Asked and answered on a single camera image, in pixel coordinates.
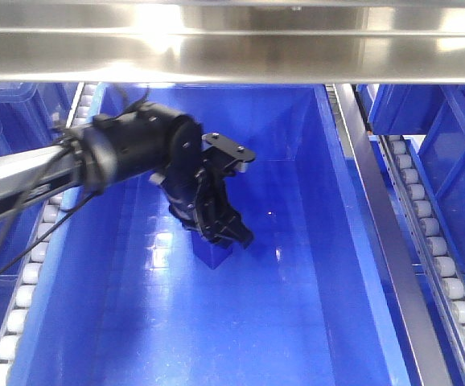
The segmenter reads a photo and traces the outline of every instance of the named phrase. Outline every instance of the bin floor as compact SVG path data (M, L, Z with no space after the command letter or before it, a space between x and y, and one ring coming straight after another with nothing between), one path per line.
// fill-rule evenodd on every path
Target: bin floor
M215 270L147 177L124 188L92 384L334 384L293 161L228 179L256 239Z

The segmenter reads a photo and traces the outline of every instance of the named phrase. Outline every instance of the metal arm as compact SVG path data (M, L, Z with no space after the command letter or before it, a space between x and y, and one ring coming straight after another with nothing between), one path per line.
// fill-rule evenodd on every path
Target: metal arm
M23 192L28 196L21 208L79 185L102 192L152 170L151 180L186 229L223 247L238 241L246 248L252 241L228 202L224 178L243 171L255 153L218 133L202 136L201 125L188 115L143 103L121 116L101 114L91 124L67 129L59 143L0 157L0 219L15 210ZM43 176L31 187L38 173Z

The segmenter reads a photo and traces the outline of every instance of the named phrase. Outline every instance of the stainless steel beam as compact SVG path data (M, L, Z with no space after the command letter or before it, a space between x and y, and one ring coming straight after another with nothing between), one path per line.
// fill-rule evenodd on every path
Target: stainless steel beam
M175 3L0 2L0 80L465 83L463 0Z
M335 84L334 89L420 382L426 386L450 385L451 377L352 87L350 84Z

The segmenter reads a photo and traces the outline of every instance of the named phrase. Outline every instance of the black cable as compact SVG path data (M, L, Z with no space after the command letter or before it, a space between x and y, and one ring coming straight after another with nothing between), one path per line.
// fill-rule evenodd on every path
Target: black cable
M143 105L145 102L148 101L150 95L150 86L146 86L145 93L141 98L139 98L137 101L134 101L127 107L123 109L123 111L120 113L120 115L126 115L128 113L133 113L134 111L137 111L139 109L139 106Z
M11 266L16 264L18 261L20 261L24 256L26 256L32 249L38 246L39 243L44 241L48 236L50 236L58 227L64 224L66 220L68 220L70 217L72 217L79 209L81 209L90 199L95 197L97 193L91 193L87 195L84 199L82 199L75 207L70 209L69 211L66 211L66 215L59 220L57 223L52 225L41 237L39 237L34 243L29 245L23 252L21 252L18 256L16 256L13 260L11 260L9 263L4 265L3 267L0 268L0 275L6 272Z
M26 188L18 197L18 199L14 203L13 208L10 210L9 217L4 223L2 229L0 229L0 249L2 248L4 241L6 240L7 235L9 234L10 228L12 227L14 220L16 220L18 214L21 212L21 210L23 210L23 205L25 204L25 201L27 200L29 194L32 192L34 188L37 187L39 181L41 181L41 179L45 176L48 170L62 157L69 154L71 151L72 148L67 147L60 151L58 154L54 155L52 158L50 158L48 162L43 166L43 168L41 168L39 172L36 174L29 187Z

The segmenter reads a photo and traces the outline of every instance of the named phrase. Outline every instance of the metal frame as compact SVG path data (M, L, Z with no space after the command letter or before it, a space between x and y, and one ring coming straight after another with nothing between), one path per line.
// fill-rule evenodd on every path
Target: metal frame
M421 384L427 386L452 384L352 86L335 84L334 90L397 298L418 378Z
M0 2L0 80L465 83L465 0Z

